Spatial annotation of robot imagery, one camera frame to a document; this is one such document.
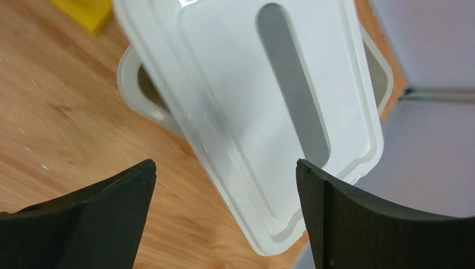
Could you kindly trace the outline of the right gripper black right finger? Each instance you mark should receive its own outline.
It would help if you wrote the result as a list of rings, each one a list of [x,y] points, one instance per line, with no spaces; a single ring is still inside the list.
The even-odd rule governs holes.
[[[316,268],[473,268],[474,218],[387,201],[305,159],[296,184]]]

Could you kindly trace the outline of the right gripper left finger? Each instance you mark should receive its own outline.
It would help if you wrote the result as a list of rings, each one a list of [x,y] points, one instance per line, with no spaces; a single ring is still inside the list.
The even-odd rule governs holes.
[[[1,213],[2,268],[132,268],[156,183],[144,160],[117,175]]]

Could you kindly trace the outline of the white plastic bin lid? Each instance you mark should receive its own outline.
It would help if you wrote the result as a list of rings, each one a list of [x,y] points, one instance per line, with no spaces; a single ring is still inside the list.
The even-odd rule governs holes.
[[[384,142],[354,1],[114,1],[115,17],[251,247],[305,231],[296,164],[349,183]]]

